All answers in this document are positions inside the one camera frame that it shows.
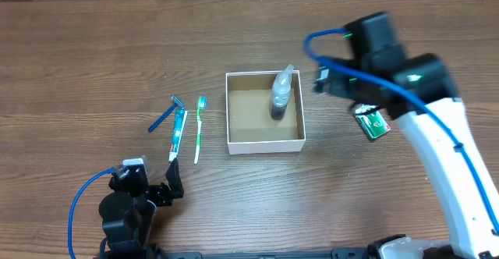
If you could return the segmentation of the blue disposable razor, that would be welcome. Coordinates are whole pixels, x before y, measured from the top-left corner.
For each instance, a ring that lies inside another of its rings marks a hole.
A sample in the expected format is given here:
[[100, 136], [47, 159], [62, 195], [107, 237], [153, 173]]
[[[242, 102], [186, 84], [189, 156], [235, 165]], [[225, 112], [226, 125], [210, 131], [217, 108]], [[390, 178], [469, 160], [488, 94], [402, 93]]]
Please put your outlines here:
[[175, 95], [172, 95], [172, 101], [173, 104], [147, 129], [149, 133], [152, 133], [177, 108], [185, 108], [185, 105]]

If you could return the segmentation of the green soap packet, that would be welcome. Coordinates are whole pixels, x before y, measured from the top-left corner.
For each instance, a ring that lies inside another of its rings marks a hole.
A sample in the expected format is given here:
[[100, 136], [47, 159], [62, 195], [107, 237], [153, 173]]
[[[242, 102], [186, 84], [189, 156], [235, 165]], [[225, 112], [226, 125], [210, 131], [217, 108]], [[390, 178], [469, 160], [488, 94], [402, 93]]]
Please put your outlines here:
[[382, 137], [391, 130], [379, 110], [380, 108], [375, 105], [360, 105], [353, 112], [354, 118], [371, 141]]

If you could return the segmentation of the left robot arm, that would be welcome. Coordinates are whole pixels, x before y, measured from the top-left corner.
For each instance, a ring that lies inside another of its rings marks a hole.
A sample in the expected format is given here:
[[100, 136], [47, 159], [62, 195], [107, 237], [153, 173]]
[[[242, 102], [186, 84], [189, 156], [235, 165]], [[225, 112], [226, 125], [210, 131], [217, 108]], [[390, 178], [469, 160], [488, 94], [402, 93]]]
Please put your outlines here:
[[173, 159], [165, 173], [166, 183], [150, 185], [149, 165], [144, 156], [126, 159], [112, 169], [109, 187], [113, 190], [99, 205], [105, 238], [99, 258], [166, 258], [157, 244], [148, 239], [159, 207], [171, 206], [184, 196], [179, 162]]

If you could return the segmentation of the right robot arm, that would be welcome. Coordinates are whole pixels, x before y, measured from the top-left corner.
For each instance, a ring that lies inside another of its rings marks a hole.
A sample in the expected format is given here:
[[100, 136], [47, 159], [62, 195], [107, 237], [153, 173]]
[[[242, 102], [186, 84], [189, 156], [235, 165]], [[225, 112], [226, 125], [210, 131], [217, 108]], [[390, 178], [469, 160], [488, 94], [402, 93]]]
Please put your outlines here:
[[385, 12], [341, 28], [351, 59], [322, 57], [332, 95], [385, 109], [426, 169], [448, 225], [446, 243], [397, 236], [373, 245], [377, 258], [495, 258], [498, 192], [472, 137], [465, 104], [434, 54], [408, 57]]

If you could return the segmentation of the clear bottle with dark liquid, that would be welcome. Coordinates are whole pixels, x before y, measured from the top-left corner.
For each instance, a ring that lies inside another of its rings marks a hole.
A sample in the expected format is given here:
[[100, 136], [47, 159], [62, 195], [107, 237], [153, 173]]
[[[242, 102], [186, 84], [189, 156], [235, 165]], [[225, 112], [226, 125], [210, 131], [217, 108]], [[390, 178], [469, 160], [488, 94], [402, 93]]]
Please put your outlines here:
[[284, 118], [292, 90], [293, 69], [294, 65], [289, 64], [274, 79], [270, 103], [270, 114], [273, 120], [282, 120]]

